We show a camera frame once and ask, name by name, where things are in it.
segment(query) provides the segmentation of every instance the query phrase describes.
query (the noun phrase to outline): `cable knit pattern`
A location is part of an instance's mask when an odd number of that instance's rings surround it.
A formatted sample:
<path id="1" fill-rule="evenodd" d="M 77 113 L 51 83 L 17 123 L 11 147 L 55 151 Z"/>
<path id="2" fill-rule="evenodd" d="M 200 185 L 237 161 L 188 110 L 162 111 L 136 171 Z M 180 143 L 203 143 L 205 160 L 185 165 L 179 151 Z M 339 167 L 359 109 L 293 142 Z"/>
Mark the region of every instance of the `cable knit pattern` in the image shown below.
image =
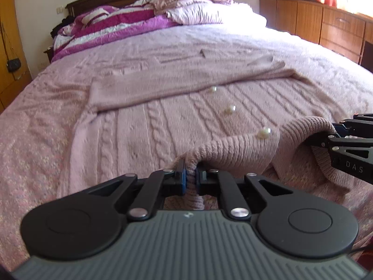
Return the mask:
<path id="1" fill-rule="evenodd" d="M 372 111 L 371 73 L 271 29 L 179 26 L 67 56 L 0 116 L 0 261 L 13 269 L 27 258 L 19 224 L 33 207 L 110 176 L 148 177 L 176 157 L 187 159 L 188 188 L 168 208 L 217 207 L 195 192 L 195 165 L 207 160 L 348 207 L 362 246 L 372 234 L 372 186 L 300 143 L 331 129 L 328 121 Z M 262 126 L 268 139 L 257 137 Z"/>

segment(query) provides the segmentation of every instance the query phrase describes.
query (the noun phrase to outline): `silver screw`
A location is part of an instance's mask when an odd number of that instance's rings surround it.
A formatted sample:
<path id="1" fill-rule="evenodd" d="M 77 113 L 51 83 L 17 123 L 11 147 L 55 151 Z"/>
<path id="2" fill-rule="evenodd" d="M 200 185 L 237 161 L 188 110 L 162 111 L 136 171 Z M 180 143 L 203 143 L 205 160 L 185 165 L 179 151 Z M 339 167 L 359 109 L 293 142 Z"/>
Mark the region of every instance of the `silver screw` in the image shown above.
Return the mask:
<path id="1" fill-rule="evenodd" d="M 142 218 L 148 214 L 148 211 L 145 208 L 136 207 L 136 208 L 132 208 L 129 211 L 129 214 L 135 218 Z"/>
<path id="2" fill-rule="evenodd" d="M 231 215 L 236 218 L 243 218 L 249 216 L 249 211 L 243 207 L 236 207 L 231 210 Z"/>

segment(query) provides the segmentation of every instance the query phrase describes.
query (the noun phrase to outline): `black circular joint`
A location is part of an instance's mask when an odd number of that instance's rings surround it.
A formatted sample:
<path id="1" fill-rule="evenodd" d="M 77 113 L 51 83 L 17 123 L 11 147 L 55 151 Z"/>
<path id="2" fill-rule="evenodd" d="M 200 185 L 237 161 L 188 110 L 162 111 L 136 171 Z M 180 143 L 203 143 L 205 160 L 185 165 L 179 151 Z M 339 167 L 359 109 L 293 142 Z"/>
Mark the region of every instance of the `black circular joint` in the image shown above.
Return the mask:
<path id="1" fill-rule="evenodd" d="M 322 210 L 299 209 L 291 213 L 289 223 L 293 228 L 307 234 L 318 234 L 332 225 L 332 218 Z"/>
<path id="2" fill-rule="evenodd" d="M 64 261 L 103 251 L 120 231 L 119 215 L 109 199 L 83 193 L 41 205 L 21 223 L 31 255 Z"/>
<path id="3" fill-rule="evenodd" d="M 346 208 L 305 193 L 272 197 L 257 229 L 274 248 L 299 258 L 325 259 L 350 250 L 359 225 Z"/>

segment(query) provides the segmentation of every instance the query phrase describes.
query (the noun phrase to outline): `wooden dresser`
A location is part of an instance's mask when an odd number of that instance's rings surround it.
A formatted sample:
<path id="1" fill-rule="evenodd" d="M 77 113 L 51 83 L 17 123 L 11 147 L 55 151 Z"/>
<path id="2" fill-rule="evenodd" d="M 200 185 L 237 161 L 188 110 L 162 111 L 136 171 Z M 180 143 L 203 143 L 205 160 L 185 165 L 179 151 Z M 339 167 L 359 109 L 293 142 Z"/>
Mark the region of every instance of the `wooden dresser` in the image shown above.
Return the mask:
<path id="1" fill-rule="evenodd" d="M 18 32 L 14 0 L 0 0 L 0 28 L 3 31 L 5 46 L 0 37 L 0 113 L 12 103 L 32 79 Z M 6 67 L 9 59 L 19 58 L 22 66 L 13 73 Z"/>
<path id="2" fill-rule="evenodd" d="M 373 71 L 373 19 L 303 0 L 260 0 L 267 27 L 320 44 Z"/>

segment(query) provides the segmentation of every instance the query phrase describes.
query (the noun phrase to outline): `gray ribbed panel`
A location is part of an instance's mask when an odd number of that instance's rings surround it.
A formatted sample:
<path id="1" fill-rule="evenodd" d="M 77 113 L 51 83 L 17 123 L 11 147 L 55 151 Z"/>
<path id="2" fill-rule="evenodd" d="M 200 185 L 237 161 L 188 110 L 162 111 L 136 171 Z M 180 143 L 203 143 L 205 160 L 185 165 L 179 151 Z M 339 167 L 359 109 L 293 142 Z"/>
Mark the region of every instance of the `gray ribbed panel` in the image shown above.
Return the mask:
<path id="1" fill-rule="evenodd" d="M 251 226 L 220 211 L 158 211 L 131 223 L 120 239 L 94 257 L 56 263 L 33 257 L 13 274 L 19 280 L 307 279 L 355 280 L 366 275 L 349 257 L 296 261 L 264 246 Z"/>

